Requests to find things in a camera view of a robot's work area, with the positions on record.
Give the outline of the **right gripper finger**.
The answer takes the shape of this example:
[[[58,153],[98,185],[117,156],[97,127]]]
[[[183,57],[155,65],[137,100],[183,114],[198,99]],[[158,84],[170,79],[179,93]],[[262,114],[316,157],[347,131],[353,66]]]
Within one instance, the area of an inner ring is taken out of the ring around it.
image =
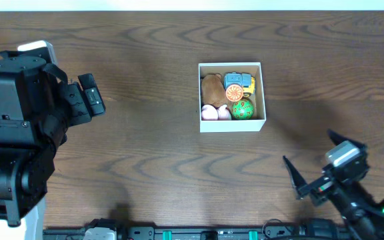
[[[341,143],[343,143],[345,141],[348,141],[348,142],[352,143],[354,146],[356,146],[359,149],[364,149],[365,148],[365,144],[364,143],[361,143],[361,142],[358,142],[356,140],[352,140],[352,139],[350,139],[348,137],[345,137],[343,135],[340,135],[339,133],[333,131],[332,129],[328,129],[327,130],[327,135],[330,138],[330,140],[333,142],[334,145],[340,145]]]
[[[303,176],[298,172],[294,165],[284,155],[283,161],[289,173],[290,181],[297,197],[305,197],[307,195],[307,182]]]

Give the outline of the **green polyhedral dice ball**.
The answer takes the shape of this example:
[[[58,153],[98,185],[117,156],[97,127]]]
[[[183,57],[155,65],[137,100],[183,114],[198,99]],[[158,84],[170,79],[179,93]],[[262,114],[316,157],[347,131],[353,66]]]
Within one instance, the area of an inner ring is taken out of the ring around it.
[[[236,120],[249,120],[254,114],[254,106],[249,99],[242,98],[234,102],[231,108],[231,114]]]

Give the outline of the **yellow grey toy truck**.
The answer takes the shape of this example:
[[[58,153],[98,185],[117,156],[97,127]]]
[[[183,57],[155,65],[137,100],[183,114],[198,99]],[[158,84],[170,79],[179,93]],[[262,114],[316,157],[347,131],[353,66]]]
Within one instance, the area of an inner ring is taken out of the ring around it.
[[[224,88],[236,84],[243,88],[245,97],[250,97],[255,93],[255,78],[249,73],[226,73],[224,76]]]

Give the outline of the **orange round toy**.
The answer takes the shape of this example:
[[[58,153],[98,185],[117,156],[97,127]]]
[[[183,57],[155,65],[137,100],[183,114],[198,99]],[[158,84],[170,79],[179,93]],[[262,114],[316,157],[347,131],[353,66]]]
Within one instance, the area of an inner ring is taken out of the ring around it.
[[[238,84],[231,84],[225,90],[226,98],[231,102],[238,102],[243,98],[243,88]]]

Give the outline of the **pink white pig toy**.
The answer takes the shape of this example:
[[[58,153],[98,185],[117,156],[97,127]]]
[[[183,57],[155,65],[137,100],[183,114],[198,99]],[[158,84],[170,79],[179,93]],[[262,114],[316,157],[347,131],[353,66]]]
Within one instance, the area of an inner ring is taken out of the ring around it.
[[[203,121],[229,121],[232,120],[228,105],[218,108],[212,105],[204,105],[201,108],[201,119]]]

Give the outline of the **brown plush toy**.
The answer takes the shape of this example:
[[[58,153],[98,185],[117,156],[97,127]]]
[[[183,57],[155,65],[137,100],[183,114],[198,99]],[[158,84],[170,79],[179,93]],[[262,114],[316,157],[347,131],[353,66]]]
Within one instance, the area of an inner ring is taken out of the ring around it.
[[[208,74],[201,80],[201,100],[204,105],[212,105],[216,109],[222,105],[232,107],[233,103],[226,97],[219,73]]]

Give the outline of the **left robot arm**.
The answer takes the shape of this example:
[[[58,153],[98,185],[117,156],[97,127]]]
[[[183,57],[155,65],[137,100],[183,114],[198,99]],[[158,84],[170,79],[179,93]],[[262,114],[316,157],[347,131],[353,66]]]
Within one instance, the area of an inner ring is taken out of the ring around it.
[[[41,239],[47,181],[70,127],[102,115],[92,74],[0,72],[0,239]]]

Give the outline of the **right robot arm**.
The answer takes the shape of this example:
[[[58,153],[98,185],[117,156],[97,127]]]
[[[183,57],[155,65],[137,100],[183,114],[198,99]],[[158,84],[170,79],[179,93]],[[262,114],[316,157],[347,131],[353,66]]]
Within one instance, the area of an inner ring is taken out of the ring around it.
[[[370,169],[366,144],[331,129],[327,134],[335,146],[326,152],[327,165],[322,168],[322,176],[313,182],[307,183],[283,156],[296,198],[309,197],[316,207],[331,202],[356,239],[384,239],[384,199],[374,201],[360,184]]]

